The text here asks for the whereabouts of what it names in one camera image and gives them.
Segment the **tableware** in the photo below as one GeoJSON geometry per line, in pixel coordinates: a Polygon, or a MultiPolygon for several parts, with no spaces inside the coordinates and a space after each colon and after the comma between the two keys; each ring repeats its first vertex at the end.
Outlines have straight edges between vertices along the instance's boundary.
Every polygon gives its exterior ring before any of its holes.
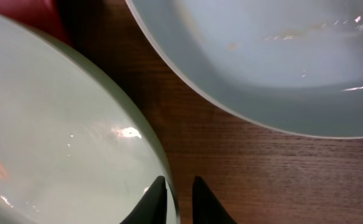
{"type": "Polygon", "coordinates": [[[166,155],[126,94],[85,57],[0,16],[0,217],[120,223],[157,176],[179,223],[166,155]]]}
{"type": "Polygon", "coordinates": [[[363,1],[127,0],[162,59],[223,110],[363,138],[363,1]]]}

